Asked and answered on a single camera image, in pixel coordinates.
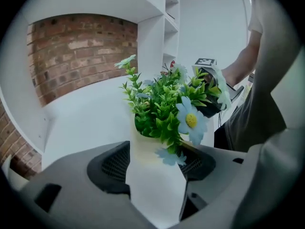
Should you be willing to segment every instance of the gray t-shirt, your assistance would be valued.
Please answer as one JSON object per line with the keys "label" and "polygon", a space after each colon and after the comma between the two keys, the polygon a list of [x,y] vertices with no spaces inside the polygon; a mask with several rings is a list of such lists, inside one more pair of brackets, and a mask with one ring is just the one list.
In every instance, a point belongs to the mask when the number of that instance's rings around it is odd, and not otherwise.
{"label": "gray t-shirt", "polygon": [[254,82],[245,103],[224,125],[229,147],[242,152],[285,129],[270,93],[301,48],[294,25],[278,0],[252,0],[248,29],[262,34]]}

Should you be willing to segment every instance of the yellow flower center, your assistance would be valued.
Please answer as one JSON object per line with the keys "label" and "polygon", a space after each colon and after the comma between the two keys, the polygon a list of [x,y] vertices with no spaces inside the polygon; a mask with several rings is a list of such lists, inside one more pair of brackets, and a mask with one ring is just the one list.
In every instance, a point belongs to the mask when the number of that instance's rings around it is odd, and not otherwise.
{"label": "yellow flower center", "polygon": [[194,128],[197,125],[197,118],[194,114],[187,114],[185,121],[190,128]]}

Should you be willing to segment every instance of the white shelving unit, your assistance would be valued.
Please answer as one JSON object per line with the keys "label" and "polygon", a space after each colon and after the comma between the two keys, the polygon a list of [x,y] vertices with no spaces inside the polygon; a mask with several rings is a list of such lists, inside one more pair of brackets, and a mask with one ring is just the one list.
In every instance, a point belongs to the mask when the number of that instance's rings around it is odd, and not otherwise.
{"label": "white shelving unit", "polygon": [[[113,136],[113,140],[110,140],[109,133],[100,132],[100,130],[109,130],[107,127],[109,122],[106,119],[102,121],[102,119],[106,118],[105,115],[113,119],[120,113],[122,121],[113,122],[112,127],[113,131],[121,132],[122,128],[128,129],[130,113],[121,102],[116,105],[116,108],[109,106],[104,112],[101,112],[101,108],[95,107],[105,101],[114,103],[116,99],[123,99],[117,87],[122,82],[126,82],[125,76],[83,87],[62,96],[43,108],[40,107],[31,76],[29,72],[25,72],[27,71],[26,31],[28,24],[53,16],[74,13],[102,14],[137,23],[138,71],[142,73],[141,80],[152,79],[160,74],[164,64],[169,66],[171,61],[177,57],[179,1],[28,0],[25,3],[16,16],[15,20],[18,23],[13,24],[14,26],[11,27],[2,44],[0,98],[17,130],[28,143],[43,154],[43,167],[49,164],[46,160],[55,161],[63,155],[103,145],[107,140],[109,142],[117,140],[116,135]],[[22,71],[13,68],[12,64],[14,67],[22,68]],[[83,116],[88,109],[90,109],[90,114],[87,116],[88,125],[82,125],[79,116]],[[99,118],[99,122],[95,122],[94,118]],[[72,125],[79,126],[79,128],[74,129]]]}

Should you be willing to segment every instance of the person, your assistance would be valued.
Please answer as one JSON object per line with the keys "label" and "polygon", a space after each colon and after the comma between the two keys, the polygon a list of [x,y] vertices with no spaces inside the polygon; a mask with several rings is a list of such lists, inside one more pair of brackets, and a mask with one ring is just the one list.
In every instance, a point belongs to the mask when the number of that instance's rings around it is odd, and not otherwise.
{"label": "person", "polygon": [[251,0],[251,5],[249,43],[222,73],[235,86],[255,70],[254,82],[244,104],[214,133],[214,147],[241,152],[285,129],[271,91],[301,49],[296,29],[278,0]]}

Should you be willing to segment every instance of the brick wall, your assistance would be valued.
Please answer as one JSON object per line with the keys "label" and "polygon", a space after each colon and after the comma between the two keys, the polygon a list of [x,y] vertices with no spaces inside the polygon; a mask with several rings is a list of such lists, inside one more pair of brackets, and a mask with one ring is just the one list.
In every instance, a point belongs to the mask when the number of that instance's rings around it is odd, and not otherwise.
{"label": "brick wall", "polygon": [[9,155],[10,167],[26,179],[41,171],[41,155],[15,129],[0,100],[0,165]]}
{"label": "brick wall", "polygon": [[125,75],[114,63],[137,53],[137,24],[72,14],[28,28],[29,68],[42,106],[80,87]]}

